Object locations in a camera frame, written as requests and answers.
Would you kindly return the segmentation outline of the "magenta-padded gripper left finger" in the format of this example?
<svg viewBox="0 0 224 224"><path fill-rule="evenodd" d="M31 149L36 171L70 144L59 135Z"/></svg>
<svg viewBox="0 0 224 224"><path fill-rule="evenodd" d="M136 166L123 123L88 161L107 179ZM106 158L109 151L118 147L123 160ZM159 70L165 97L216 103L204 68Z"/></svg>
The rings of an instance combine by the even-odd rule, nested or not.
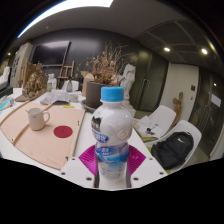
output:
<svg viewBox="0 0 224 224"><path fill-rule="evenodd" d="M90 146L80 156L71 157L59 176L84 188L99 187L99 172L95 146Z"/></svg>

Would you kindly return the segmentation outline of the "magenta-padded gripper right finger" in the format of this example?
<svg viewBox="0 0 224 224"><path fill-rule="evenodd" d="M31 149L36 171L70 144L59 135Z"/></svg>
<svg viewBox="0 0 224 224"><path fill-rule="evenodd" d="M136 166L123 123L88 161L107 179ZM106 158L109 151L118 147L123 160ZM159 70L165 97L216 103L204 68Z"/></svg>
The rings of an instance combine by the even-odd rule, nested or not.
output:
<svg viewBox="0 0 224 224"><path fill-rule="evenodd" d="M140 188L167 175L157 160L145 156L134 146L129 146L126 183L128 188Z"/></svg>

